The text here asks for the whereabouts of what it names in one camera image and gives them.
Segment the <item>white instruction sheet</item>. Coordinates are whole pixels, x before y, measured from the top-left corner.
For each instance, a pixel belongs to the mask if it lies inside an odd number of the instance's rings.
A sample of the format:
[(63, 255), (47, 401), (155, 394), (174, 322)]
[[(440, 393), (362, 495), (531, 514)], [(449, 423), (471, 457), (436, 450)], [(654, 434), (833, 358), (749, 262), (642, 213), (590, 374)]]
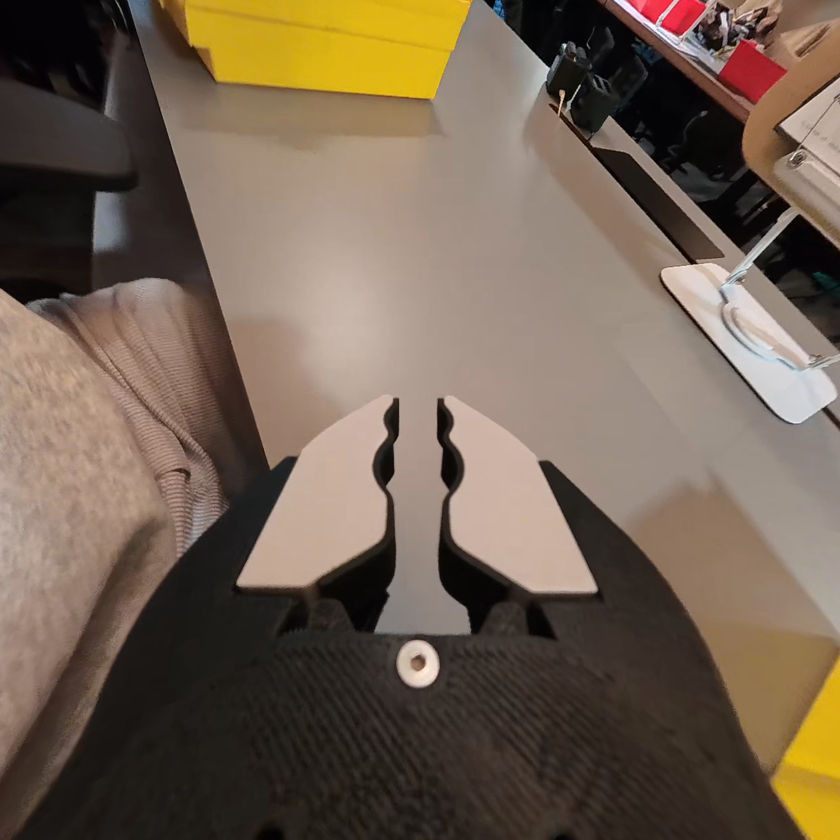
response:
[(827, 82), (776, 126), (829, 168), (839, 171), (839, 77)]

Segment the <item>grey desk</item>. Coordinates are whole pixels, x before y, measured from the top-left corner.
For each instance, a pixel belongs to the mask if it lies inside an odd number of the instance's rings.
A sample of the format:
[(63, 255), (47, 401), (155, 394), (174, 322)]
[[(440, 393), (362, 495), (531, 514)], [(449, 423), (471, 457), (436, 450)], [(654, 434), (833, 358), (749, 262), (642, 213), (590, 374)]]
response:
[(838, 424), (775, 417), (661, 285), (686, 258), (474, 5), (433, 101), (216, 84), (157, 2), (143, 57), (271, 465), (400, 401), (379, 628), (455, 634), (436, 403), (552, 461), (645, 551), (773, 772), (838, 650)]

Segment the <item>cardboard document holder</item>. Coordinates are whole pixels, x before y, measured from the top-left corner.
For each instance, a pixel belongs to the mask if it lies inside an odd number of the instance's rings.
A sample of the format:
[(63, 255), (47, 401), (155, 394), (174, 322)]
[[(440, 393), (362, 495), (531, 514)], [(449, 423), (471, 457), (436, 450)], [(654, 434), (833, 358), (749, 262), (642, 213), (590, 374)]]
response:
[(838, 43), (836, 26), (762, 97), (742, 138), (750, 170), (787, 202), (793, 213), (802, 216), (836, 247), (838, 171), (777, 133), (775, 126), (838, 77)]

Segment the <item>black battery charger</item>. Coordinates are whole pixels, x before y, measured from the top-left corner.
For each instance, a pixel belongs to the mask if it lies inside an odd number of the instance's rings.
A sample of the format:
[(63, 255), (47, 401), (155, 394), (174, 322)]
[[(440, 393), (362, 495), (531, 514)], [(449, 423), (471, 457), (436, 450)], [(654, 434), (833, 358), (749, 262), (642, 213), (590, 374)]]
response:
[(592, 61), (585, 47), (573, 41), (563, 43), (545, 82), (548, 94), (557, 100), (572, 99), (591, 68)]
[(587, 73), (570, 105), (574, 126), (592, 137), (617, 110), (625, 107), (648, 77), (645, 63), (631, 58), (609, 78)]

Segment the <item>red plastic bin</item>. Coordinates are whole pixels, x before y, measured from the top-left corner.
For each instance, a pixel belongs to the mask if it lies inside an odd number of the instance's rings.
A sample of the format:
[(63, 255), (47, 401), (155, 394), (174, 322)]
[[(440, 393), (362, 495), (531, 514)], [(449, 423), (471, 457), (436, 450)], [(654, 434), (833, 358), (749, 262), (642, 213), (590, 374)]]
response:
[(721, 84), (756, 104), (787, 69), (750, 40), (741, 40), (718, 73)]
[(649, 23), (678, 37), (694, 29), (707, 11), (701, 1), (629, 1)]

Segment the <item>yellow plastic bin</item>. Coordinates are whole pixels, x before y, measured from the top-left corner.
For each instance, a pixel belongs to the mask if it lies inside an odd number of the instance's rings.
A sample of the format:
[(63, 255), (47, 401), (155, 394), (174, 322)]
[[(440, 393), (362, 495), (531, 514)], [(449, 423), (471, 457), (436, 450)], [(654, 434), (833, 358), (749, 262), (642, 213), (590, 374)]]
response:
[(218, 83), (432, 100), (470, 1), (160, 1)]
[(786, 750), (772, 785), (806, 838), (839, 838), (838, 662)]

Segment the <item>person's grey hoodie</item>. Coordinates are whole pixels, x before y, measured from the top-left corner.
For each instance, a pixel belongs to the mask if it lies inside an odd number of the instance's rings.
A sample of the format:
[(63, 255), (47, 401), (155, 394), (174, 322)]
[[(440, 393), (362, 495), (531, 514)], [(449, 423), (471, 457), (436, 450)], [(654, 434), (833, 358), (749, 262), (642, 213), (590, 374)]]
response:
[(222, 338), (166, 279), (2, 293), (2, 838), (68, 761), (154, 588), (245, 480)]

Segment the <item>white document stand base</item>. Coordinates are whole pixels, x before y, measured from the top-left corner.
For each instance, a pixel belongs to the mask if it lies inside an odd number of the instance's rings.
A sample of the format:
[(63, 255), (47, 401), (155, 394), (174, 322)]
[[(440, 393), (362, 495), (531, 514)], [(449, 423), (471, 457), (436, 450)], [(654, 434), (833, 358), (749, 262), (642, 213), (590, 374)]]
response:
[(773, 415), (791, 424), (826, 409), (838, 390), (826, 369), (838, 353), (806, 352), (744, 282), (757, 258), (800, 216), (785, 210), (731, 271), (712, 263), (665, 268), (660, 280)]

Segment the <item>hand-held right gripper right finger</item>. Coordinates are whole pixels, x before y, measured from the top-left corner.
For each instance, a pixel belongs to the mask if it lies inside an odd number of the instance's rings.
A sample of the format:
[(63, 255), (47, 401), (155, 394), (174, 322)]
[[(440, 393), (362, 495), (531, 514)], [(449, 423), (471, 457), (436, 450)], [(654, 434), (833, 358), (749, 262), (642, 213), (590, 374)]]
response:
[(538, 457), (457, 397), (437, 402), (447, 487), (438, 568), (457, 601), (588, 598), (599, 590)]

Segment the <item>wooden desk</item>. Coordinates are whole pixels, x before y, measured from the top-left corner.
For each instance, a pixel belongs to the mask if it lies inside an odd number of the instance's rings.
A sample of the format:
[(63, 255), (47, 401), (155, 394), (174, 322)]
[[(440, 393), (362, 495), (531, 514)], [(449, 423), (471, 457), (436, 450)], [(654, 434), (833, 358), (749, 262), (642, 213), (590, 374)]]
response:
[(670, 33), (657, 28), (627, 2), (599, 2), (603, 11), (614, 16), (636, 37), (664, 57), (683, 76), (694, 83), (720, 108), (727, 111), (742, 125), (746, 124), (753, 104), (723, 84), (718, 75), (703, 65), (698, 58), (685, 51)]

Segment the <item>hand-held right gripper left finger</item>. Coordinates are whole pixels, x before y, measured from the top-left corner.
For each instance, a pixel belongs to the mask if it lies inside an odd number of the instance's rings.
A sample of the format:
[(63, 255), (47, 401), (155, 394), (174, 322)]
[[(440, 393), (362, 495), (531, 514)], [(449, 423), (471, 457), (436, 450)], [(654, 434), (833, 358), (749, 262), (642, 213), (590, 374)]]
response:
[(394, 414), (398, 401), (381, 395), (303, 448), (238, 575), (240, 591), (314, 592), (384, 542), (391, 497), (375, 458), (393, 447)]

